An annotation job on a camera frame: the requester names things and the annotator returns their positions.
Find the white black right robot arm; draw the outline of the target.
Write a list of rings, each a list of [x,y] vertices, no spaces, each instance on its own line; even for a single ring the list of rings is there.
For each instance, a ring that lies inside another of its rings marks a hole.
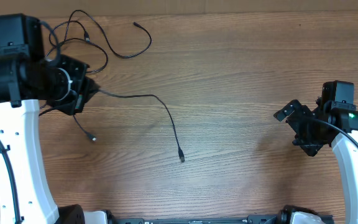
[[[314,157],[325,145],[331,147],[341,174],[346,223],[358,223],[358,110],[354,84],[323,84],[317,107],[310,110],[292,100],[274,114],[295,132],[293,145]]]

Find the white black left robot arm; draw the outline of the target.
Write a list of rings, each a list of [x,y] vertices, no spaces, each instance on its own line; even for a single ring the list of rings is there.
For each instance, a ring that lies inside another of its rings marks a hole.
[[[44,53],[44,21],[0,16],[0,222],[112,223],[106,210],[59,207],[48,187],[39,139],[40,102],[69,116],[83,111],[98,85],[88,65]]]

